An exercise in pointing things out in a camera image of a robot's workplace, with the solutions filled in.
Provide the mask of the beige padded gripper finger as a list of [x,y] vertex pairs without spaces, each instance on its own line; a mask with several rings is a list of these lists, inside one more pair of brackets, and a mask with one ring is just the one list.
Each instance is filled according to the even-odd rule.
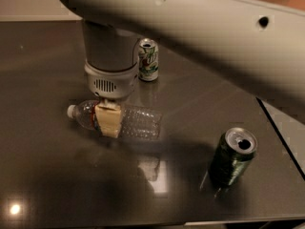
[[94,110],[102,135],[118,138],[121,130],[122,107],[105,99],[100,101]]

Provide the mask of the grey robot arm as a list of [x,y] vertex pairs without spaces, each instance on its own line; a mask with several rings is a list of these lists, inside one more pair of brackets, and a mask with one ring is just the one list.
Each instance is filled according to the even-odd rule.
[[305,122],[305,11],[257,0],[59,0],[147,36]]

